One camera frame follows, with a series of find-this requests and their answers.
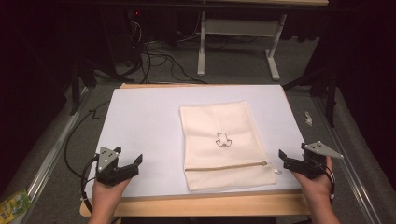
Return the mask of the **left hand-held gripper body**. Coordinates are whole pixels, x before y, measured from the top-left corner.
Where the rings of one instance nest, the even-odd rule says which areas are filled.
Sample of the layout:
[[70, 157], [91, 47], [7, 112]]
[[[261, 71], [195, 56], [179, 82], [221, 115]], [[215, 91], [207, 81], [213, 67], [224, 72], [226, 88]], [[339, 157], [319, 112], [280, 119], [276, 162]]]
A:
[[132, 164], [119, 167], [121, 147], [109, 149], [101, 147], [96, 165], [96, 180], [108, 186], [116, 186], [120, 182], [133, 178], [139, 174], [139, 167], [134, 169]]

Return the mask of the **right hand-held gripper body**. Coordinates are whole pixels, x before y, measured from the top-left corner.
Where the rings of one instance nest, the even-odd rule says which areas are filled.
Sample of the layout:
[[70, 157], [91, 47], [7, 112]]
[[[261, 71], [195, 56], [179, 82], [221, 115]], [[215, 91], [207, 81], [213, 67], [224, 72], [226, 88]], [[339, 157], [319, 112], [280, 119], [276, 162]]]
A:
[[303, 159], [301, 161], [286, 158], [286, 168], [292, 172], [314, 179], [325, 174], [327, 167], [326, 157], [343, 159], [344, 156], [318, 141], [312, 144], [302, 143]]

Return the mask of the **cream zippered fabric pouch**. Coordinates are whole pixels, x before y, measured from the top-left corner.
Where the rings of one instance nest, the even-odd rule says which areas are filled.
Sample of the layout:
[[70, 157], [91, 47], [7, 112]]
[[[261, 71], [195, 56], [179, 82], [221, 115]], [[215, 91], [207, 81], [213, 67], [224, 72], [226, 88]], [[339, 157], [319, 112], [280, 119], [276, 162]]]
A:
[[190, 191], [274, 185], [276, 174], [245, 101], [184, 105], [184, 172]]

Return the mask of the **person's left hand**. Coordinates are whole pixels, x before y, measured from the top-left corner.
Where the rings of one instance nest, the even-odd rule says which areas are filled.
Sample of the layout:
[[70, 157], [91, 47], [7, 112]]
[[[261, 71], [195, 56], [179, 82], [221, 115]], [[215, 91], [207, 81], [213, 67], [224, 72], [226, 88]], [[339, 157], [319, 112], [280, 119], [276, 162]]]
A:
[[92, 186], [92, 214], [114, 215], [129, 183], [130, 179], [127, 179], [116, 186], [108, 186], [95, 181]]

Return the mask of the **person's right hand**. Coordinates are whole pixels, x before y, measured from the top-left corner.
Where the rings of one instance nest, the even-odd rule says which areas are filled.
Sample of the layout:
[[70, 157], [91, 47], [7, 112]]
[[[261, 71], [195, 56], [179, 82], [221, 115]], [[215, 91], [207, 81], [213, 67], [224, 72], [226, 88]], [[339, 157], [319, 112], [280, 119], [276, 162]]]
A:
[[331, 180], [326, 175], [318, 176], [315, 179], [308, 179], [306, 176], [295, 172], [292, 172], [292, 174], [300, 183], [309, 206], [320, 208], [331, 205]]

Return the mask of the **white table mat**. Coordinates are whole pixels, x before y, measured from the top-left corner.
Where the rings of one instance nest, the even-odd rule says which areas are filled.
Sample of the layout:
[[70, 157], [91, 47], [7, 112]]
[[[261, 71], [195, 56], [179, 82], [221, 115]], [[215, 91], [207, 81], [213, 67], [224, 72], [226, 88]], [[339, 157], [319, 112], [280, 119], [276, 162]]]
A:
[[[185, 139], [180, 108], [245, 101], [276, 174], [274, 185], [190, 191], [185, 172]], [[277, 156], [299, 157], [303, 137], [283, 89], [278, 85], [219, 85], [117, 89], [113, 92], [98, 145], [121, 147], [120, 165], [143, 155], [126, 198], [296, 189], [299, 184]]]

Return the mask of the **black metal stand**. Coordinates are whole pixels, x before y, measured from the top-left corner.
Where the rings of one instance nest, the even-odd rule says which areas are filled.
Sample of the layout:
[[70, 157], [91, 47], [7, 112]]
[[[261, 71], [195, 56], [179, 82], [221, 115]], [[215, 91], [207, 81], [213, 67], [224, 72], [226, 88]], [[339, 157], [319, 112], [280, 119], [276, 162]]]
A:
[[108, 77], [115, 78], [119, 81], [126, 81], [126, 78], [117, 74], [114, 70], [106, 69], [95, 61], [82, 57], [75, 56], [71, 63], [71, 92], [72, 92], [72, 109], [70, 114], [75, 115], [82, 106], [82, 93], [80, 91], [80, 82], [84, 83], [85, 87], [94, 88], [96, 86], [96, 79], [94, 78], [94, 70], [103, 72]]
[[309, 90], [311, 96], [326, 97], [325, 118], [329, 124], [334, 127], [333, 114], [336, 105], [336, 75], [336, 71], [330, 67], [320, 68], [315, 72], [303, 75], [290, 83], [284, 84], [282, 88], [288, 91], [296, 86], [311, 83], [311, 88]]

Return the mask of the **green and yellow packet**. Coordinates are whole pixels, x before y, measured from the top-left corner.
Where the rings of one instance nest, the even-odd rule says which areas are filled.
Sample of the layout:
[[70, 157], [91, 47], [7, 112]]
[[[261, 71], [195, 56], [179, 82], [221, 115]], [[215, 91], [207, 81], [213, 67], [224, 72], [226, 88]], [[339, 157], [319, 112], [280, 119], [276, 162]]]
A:
[[0, 203], [0, 224], [9, 224], [32, 206], [26, 189], [20, 189]]

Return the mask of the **aluminium floor rail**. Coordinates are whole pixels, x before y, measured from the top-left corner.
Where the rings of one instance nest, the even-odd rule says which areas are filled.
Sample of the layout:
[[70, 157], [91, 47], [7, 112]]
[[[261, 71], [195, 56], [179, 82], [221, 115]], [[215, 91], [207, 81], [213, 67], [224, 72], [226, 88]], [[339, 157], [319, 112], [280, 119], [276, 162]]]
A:
[[346, 182], [350, 188], [350, 191], [353, 193], [353, 198], [355, 202], [359, 205], [359, 211], [362, 213], [362, 216], [365, 219], [364, 223], [382, 224], [368, 195], [367, 189], [363, 186], [361, 179], [358, 177], [358, 174], [346, 153], [346, 149], [342, 144], [337, 131], [334, 129], [334, 127], [331, 126], [325, 115], [325, 108], [322, 100], [318, 97], [313, 97], [312, 102], [319, 113], [320, 120], [325, 124], [330, 138], [332, 139], [332, 145], [337, 152], [344, 155], [343, 159], [334, 159], [333, 162], [337, 165], [339, 169], [343, 171], [343, 175], [346, 178]]
[[85, 134], [84, 117], [93, 108], [93, 88], [84, 88], [82, 106], [75, 115], [66, 105], [49, 125], [22, 164], [21, 185], [27, 188], [32, 207], [12, 224], [84, 224], [79, 208], [81, 172], [95, 151], [96, 135]]

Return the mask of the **white metal desk frame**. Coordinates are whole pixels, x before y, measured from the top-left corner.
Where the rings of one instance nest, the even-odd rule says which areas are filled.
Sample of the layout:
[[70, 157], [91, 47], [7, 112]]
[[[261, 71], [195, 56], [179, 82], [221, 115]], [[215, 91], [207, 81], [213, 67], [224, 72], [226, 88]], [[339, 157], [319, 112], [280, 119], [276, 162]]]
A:
[[272, 46], [265, 51], [265, 58], [269, 66], [272, 80], [279, 81], [280, 75], [276, 66], [275, 52], [286, 18], [287, 15], [282, 14], [277, 21], [208, 19], [205, 13], [202, 12], [197, 76], [203, 77], [205, 75], [205, 37], [207, 35], [241, 35], [272, 38]]

